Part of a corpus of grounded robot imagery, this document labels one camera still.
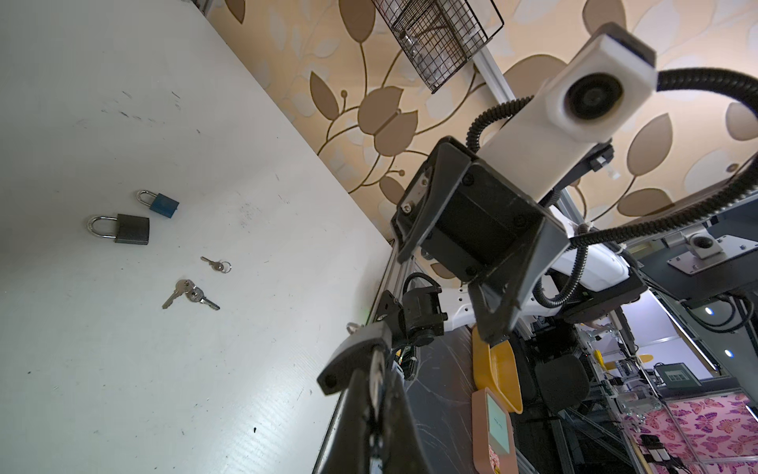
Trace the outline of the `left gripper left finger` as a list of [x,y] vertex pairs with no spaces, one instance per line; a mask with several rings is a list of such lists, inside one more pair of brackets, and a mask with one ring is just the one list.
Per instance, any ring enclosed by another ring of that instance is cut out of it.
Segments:
[[359,369],[351,376],[341,395],[341,409],[324,444],[314,473],[368,473],[372,421],[368,375]]

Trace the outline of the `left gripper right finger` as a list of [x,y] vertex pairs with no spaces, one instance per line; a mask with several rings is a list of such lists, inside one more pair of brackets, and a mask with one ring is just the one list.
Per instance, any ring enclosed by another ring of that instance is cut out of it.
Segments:
[[404,378],[382,355],[378,359],[378,471],[432,472],[418,436]]

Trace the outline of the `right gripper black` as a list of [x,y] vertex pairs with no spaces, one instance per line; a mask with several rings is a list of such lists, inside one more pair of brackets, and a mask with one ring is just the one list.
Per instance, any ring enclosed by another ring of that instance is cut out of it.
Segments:
[[564,225],[453,137],[442,138],[391,219],[397,262],[423,250],[462,282],[480,338],[513,332],[535,284],[568,249]]

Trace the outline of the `blue padlock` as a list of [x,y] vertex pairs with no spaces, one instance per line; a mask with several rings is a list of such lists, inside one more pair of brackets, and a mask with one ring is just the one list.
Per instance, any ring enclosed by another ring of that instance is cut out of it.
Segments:
[[167,218],[172,218],[180,205],[175,199],[148,190],[138,191],[136,199],[138,203],[141,203],[144,207],[148,207],[152,213],[157,213]]

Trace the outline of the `black padlock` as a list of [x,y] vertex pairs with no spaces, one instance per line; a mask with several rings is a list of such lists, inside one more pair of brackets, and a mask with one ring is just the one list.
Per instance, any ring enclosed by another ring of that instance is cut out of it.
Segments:
[[119,213],[116,216],[94,216],[87,222],[88,231],[116,244],[147,246],[150,241],[150,219]]

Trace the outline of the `black padlock front keys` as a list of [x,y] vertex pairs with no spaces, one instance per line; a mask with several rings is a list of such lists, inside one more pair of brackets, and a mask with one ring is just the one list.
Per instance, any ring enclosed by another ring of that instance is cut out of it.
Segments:
[[349,386],[354,371],[369,371],[375,351],[386,356],[391,349],[392,332],[386,323],[355,327],[317,377],[322,392],[325,395],[342,392]]

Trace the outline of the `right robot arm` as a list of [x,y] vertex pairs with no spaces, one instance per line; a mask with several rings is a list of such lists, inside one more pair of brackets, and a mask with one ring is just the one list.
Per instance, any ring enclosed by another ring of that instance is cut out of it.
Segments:
[[585,274],[590,252],[610,243],[678,230],[714,216],[757,188],[750,165],[718,193],[681,211],[602,231],[568,233],[547,207],[545,192],[529,192],[479,156],[480,136],[493,122],[538,126],[537,106],[564,114],[582,130],[607,122],[631,95],[632,76],[607,69],[566,75],[538,95],[486,110],[465,142],[442,138],[406,190],[391,224],[406,261],[424,250],[465,282],[481,339],[506,341],[525,304],[566,304]]

